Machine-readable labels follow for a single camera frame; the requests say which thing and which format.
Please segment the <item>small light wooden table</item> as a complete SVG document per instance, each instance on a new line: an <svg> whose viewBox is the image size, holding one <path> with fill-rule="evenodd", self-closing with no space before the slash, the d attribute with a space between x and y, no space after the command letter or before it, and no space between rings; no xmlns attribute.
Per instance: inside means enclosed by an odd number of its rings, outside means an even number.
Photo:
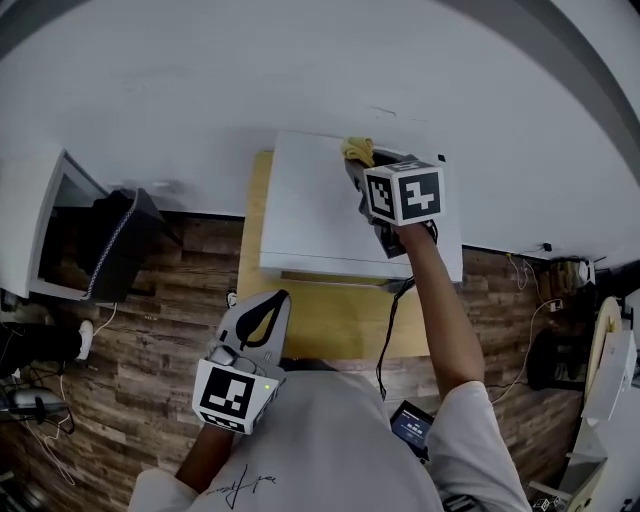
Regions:
<svg viewBox="0 0 640 512"><path fill-rule="evenodd" d="M259 152L249 180L237 289L246 299L284 289L292 301L285 341L287 357L368 359L378 357L384 341L390 357L419 357L428 352L416 295L387 326L392 303L383 279L348 278L297 272L263 271L259 267L264 211L273 155Z"/></svg>

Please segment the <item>person's left forearm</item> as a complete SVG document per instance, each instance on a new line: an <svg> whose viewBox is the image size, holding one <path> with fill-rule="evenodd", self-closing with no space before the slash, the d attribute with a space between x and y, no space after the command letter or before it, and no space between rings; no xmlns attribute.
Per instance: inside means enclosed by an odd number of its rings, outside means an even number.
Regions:
<svg viewBox="0 0 640 512"><path fill-rule="evenodd" d="M176 479L199 494L206 491L226 464L234 437L233 431L205 424L178 469Z"/></svg>

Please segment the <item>white box appliance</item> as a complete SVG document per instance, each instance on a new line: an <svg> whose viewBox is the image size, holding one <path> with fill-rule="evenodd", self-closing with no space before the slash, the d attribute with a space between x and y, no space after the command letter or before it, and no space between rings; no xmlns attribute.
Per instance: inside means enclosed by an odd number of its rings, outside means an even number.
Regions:
<svg viewBox="0 0 640 512"><path fill-rule="evenodd" d="M621 394L631 387L637 347L631 330L608 333L582 412L590 427L611 419Z"/></svg>

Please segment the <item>person's dark trousers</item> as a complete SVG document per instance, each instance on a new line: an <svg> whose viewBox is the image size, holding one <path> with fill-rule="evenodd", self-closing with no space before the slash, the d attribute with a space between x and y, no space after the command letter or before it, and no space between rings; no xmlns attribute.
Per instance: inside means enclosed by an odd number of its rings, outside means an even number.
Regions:
<svg viewBox="0 0 640 512"><path fill-rule="evenodd" d="M337 372L337 369L321 359L282 358L280 367L285 372L320 371Z"/></svg>

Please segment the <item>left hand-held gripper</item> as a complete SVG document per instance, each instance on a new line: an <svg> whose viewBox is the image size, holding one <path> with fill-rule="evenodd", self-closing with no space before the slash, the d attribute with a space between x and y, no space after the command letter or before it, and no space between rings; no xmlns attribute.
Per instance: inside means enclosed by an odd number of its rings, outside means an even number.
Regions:
<svg viewBox="0 0 640 512"><path fill-rule="evenodd" d="M192 409L200 420L241 435L254 432L286 381L278 365L291 306L289 293L280 289L226 311L216 332L222 343L198 362Z"/></svg>

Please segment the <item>yellow cloth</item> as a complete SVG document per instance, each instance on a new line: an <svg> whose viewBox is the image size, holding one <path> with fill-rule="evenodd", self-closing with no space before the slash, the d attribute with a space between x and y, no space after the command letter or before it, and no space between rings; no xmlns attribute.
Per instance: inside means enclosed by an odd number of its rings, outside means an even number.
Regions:
<svg viewBox="0 0 640 512"><path fill-rule="evenodd" d="M375 166L374 143L370 138L345 138L341 144L341 153L345 160L358 161L365 168Z"/></svg>

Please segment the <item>white microwave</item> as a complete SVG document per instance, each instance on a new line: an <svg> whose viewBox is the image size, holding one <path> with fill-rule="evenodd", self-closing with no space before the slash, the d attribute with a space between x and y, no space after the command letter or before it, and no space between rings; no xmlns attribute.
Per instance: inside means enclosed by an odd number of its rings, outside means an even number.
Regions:
<svg viewBox="0 0 640 512"><path fill-rule="evenodd" d="M276 137L259 267L348 278L401 279L406 256L389 259L359 212L341 139L298 132Z"/></svg>

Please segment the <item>person's white t-shirt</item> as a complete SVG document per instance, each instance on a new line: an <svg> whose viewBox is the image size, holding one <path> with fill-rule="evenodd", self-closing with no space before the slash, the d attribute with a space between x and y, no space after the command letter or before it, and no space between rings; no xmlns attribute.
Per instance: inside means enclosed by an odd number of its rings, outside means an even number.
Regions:
<svg viewBox="0 0 640 512"><path fill-rule="evenodd" d="M129 512L531 512L481 382L444 397L419 462L377 390L343 372L292 372L274 403L199 494L142 472Z"/></svg>

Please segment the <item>black screen device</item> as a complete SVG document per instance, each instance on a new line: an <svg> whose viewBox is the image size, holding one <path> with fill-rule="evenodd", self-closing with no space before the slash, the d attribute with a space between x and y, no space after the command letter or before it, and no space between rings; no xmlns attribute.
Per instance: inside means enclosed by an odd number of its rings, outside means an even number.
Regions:
<svg viewBox="0 0 640 512"><path fill-rule="evenodd" d="M405 442L410 450L423 461L429 460L426 437L434 417L408 401L403 401L390 419L392 432Z"/></svg>

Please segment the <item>black jacket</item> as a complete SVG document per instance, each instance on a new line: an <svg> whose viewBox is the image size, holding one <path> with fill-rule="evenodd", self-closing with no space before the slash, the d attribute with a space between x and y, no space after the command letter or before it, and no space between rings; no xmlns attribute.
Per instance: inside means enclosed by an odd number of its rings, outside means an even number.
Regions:
<svg viewBox="0 0 640 512"><path fill-rule="evenodd" d="M95 266L133 199L121 191L90 207L60 207L49 219L39 276L85 291Z"/></svg>

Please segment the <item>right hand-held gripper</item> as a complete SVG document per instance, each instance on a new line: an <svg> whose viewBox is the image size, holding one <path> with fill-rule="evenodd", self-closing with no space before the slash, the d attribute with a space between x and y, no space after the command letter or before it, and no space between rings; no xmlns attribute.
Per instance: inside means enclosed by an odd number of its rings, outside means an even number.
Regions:
<svg viewBox="0 0 640 512"><path fill-rule="evenodd" d="M374 166L366 168L359 159L344 159L351 182L361 194L359 212L373 227L387 258L404 255L395 229L418 224L434 240L439 237L435 220L445 213L444 176L441 167L400 154L375 148Z"/></svg>

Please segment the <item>person's right forearm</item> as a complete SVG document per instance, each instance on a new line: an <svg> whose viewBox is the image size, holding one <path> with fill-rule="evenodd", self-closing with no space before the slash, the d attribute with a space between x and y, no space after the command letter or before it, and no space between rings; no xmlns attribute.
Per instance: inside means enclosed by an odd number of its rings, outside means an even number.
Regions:
<svg viewBox="0 0 640 512"><path fill-rule="evenodd" d="M432 236L418 224L395 231L413 270L440 396L444 398L468 382L483 382L485 363L480 341Z"/></svg>

